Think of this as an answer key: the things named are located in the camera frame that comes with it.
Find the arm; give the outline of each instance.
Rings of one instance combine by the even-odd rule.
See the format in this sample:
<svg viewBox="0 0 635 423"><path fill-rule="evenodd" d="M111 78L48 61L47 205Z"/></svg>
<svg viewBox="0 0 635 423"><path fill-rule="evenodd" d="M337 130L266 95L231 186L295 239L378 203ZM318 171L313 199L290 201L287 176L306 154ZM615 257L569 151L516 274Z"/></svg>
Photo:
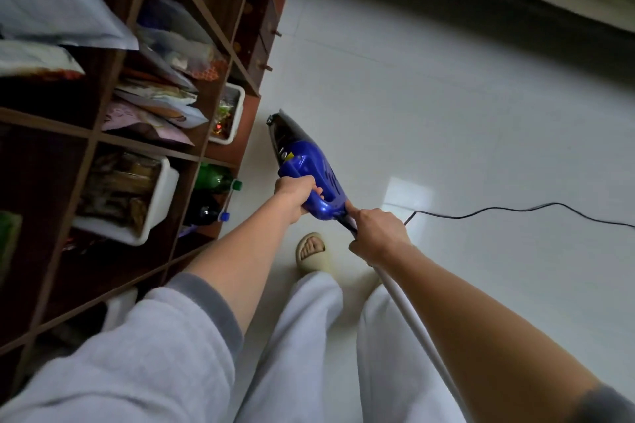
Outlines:
<svg viewBox="0 0 635 423"><path fill-rule="evenodd" d="M305 213L302 204L311 190L322 192L312 176L279 179L271 199L187 268L218 291L243 333L256 311L282 237Z"/></svg>
<svg viewBox="0 0 635 423"><path fill-rule="evenodd" d="M274 254L314 187L284 178L256 213L150 291L113 331L50 361L0 409L9 423L219 421Z"/></svg>
<svg viewBox="0 0 635 423"><path fill-rule="evenodd" d="M564 422L599 386L544 333L425 257L392 214L349 213L358 225L351 251L407 294L476 422Z"/></svg>

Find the green bottle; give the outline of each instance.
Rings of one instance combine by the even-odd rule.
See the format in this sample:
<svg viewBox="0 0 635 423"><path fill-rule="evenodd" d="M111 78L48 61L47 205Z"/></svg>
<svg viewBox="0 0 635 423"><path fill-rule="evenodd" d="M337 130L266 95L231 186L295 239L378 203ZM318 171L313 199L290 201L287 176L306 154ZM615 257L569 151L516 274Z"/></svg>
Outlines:
<svg viewBox="0 0 635 423"><path fill-rule="evenodd" d="M231 171L223 166L201 164L196 178L195 189L208 189L214 194L228 193L231 189L240 191L242 182L234 178Z"/></svg>

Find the leg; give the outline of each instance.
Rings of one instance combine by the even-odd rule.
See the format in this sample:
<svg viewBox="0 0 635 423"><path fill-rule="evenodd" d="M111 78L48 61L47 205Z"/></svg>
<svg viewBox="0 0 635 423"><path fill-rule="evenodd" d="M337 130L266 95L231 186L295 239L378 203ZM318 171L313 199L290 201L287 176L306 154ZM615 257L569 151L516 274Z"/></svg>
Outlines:
<svg viewBox="0 0 635 423"><path fill-rule="evenodd" d="M364 306L357 347L364 423L465 423L383 285Z"/></svg>
<svg viewBox="0 0 635 423"><path fill-rule="evenodd" d="M326 332L342 305L342 290L327 273L318 271L296 283L260 358L237 423L324 420Z"/></svg>

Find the sleeve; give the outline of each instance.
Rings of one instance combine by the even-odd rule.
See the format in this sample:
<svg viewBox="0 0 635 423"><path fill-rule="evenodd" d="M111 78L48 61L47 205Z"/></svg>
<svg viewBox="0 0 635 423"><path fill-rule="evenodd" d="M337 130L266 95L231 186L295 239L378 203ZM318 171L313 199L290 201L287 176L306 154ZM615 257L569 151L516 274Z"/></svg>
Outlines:
<svg viewBox="0 0 635 423"><path fill-rule="evenodd" d="M635 405L609 386L584 395L569 423L635 423Z"/></svg>
<svg viewBox="0 0 635 423"><path fill-rule="evenodd" d="M189 273L150 291L123 325L50 361L0 422L216 422L242 332L224 299Z"/></svg>

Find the hand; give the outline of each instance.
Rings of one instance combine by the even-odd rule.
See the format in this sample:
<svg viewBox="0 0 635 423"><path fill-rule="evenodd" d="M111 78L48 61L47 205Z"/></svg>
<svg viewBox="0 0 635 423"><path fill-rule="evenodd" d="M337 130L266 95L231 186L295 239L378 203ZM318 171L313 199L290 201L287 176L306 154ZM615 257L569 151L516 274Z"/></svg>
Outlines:
<svg viewBox="0 0 635 423"><path fill-rule="evenodd" d="M381 209L357 209L350 201L346 201L346 211L358 227L357 239L349 249L370 266L384 266L400 245L412 245L406 226L393 213Z"/></svg>
<svg viewBox="0 0 635 423"><path fill-rule="evenodd" d="M274 194L290 205L290 223L298 222L300 216L307 213L302 205L309 199L311 191L322 195L322 188L316 186L316 180L311 175L303 177L282 177L275 182Z"/></svg>

